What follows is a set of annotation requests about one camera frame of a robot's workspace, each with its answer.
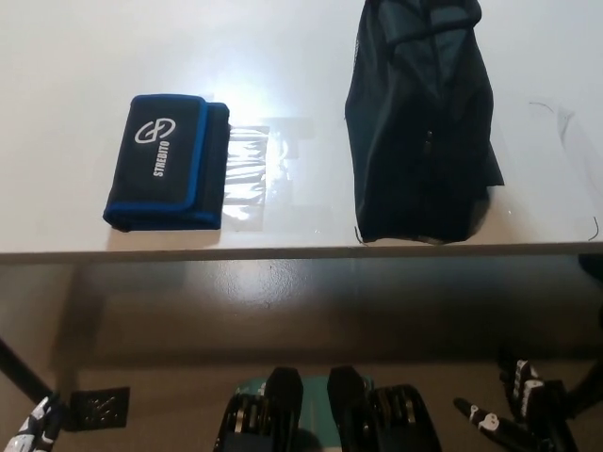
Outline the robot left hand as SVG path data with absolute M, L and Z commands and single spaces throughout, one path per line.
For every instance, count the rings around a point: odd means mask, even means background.
M 57 393 L 40 401 L 8 441 L 5 452 L 50 452 L 53 450 L 65 417 Z

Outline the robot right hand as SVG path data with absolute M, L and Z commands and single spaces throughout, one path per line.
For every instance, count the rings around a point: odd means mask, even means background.
M 455 408 L 486 438 L 507 451 L 576 451 L 567 425 L 564 385 L 543 379 L 534 365 L 507 350 L 498 354 L 499 379 L 513 415 L 507 419 L 457 397 Z

